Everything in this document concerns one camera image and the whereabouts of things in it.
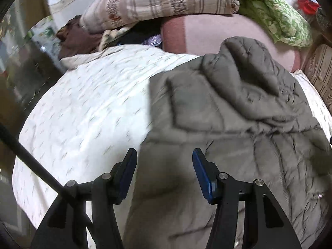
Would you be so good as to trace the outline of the olive quilted hooded jacket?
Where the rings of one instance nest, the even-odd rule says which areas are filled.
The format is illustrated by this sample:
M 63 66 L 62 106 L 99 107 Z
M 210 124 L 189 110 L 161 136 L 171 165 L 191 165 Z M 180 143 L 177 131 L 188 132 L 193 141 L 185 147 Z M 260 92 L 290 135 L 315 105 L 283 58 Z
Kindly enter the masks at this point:
M 150 84 L 125 248 L 204 248 L 216 213 L 192 152 L 240 181 L 262 179 L 303 248 L 330 228 L 331 146 L 296 79 L 258 40 L 226 39 Z

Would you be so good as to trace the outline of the white leaf-print duvet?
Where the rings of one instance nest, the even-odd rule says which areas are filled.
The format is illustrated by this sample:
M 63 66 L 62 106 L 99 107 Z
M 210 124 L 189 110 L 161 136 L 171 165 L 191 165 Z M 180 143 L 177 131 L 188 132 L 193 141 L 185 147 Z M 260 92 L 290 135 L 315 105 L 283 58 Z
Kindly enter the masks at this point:
M 151 130 L 151 77 L 198 57 L 128 45 L 63 59 L 67 73 L 34 107 L 20 143 L 60 183 L 94 180 L 128 149 L 135 148 L 139 157 Z M 116 209 L 123 238 L 135 182 Z

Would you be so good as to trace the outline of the wooden glass door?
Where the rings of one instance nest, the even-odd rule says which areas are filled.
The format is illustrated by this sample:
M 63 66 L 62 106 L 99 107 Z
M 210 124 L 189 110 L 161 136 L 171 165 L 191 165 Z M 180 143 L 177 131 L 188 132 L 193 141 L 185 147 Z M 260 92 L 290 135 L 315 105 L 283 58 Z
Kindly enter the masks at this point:
M 1 0 L 1 123 L 19 124 L 64 75 L 27 36 L 51 16 L 46 0 Z

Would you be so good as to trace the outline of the brown crumpled garment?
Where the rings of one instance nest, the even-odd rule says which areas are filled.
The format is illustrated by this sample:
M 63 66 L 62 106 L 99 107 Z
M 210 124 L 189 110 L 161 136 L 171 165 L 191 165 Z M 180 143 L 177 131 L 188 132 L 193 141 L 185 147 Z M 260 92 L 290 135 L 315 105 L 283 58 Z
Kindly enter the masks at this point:
M 59 59 L 98 51 L 103 34 L 89 34 L 79 25 L 80 18 L 75 16 L 56 33 L 60 40 Z

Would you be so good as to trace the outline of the floral pillow by door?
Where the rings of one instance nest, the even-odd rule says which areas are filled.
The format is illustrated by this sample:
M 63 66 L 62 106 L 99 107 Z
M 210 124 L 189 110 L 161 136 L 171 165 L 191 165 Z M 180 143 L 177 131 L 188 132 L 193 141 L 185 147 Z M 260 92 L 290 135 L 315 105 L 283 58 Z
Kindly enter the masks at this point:
M 27 36 L 36 46 L 47 54 L 55 66 L 63 70 L 59 60 L 60 40 L 56 37 L 57 27 L 52 16 L 47 16 L 36 23 L 27 33 Z

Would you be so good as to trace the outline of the cream leaf-print cloth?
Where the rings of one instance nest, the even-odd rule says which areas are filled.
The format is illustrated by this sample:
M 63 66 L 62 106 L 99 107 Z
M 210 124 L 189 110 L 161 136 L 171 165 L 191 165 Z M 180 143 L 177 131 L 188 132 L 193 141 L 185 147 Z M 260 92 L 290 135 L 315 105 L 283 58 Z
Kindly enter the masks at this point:
M 116 42 L 124 35 L 126 35 L 131 27 L 125 26 L 118 29 L 114 30 L 105 30 L 102 37 L 101 37 L 101 42 L 99 43 L 98 46 L 98 51 L 101 52 L 105 48 L 114 46 Z

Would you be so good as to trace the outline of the green white patterned blanket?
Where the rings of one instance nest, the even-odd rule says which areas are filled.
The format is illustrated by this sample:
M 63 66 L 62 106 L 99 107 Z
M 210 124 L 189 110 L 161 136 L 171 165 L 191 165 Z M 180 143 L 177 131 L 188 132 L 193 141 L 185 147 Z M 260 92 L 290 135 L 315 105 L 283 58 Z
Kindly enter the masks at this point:
M 306 48 L 312 42 L 309 23 L 285 0 L 239 0 L 238 13 L 262 26 L 274 42 Z

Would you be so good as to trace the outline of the pink bed blanket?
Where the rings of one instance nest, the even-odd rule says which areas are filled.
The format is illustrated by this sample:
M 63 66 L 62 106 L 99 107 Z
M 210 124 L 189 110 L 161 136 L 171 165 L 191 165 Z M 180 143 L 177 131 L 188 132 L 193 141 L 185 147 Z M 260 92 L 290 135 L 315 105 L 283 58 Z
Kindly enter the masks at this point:
M 175 54 L 216 54 L 225 39 L 235 36 L 262 42 L 272 58 L 286 70 L 300 69 L 301 57 L 296 48 L 282 42 L 275 43 L 259 24 L 243 15 L 172 16 L 164 19 L 161 25 L 163 50 Z

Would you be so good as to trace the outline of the purple plastic bag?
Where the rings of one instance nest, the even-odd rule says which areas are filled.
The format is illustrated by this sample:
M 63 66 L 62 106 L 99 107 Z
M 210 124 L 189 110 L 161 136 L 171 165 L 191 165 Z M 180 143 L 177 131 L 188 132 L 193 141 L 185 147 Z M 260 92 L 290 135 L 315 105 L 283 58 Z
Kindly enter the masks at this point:
M 145 46 L 152 46 L 152 47 L 157 47 L 157 48 L 162 48 L 162 37 L 160 34 L 151 36 L 150 38 L 144 40 L 142 42 L 142 45 Z

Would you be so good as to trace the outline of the red cloth item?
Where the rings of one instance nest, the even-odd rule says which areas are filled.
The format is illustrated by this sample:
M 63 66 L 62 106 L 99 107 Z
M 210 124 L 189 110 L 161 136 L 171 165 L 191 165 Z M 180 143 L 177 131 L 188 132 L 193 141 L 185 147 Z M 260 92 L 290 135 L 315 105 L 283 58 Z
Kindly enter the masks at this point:
M 315 15 L 320 5 L 312 0 L 297 0 L 298 7 L 306 15 Z

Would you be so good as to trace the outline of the striped floral folded quilt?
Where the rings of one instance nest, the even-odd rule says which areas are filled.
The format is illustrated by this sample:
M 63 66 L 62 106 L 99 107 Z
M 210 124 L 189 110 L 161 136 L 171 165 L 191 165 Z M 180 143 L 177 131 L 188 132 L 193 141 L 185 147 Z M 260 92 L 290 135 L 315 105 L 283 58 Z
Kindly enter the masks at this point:
M 91 34 L 103 33 L 138 21 L 186 14 L 231 15 L 239 0 L 94 0 L 79 24 Z

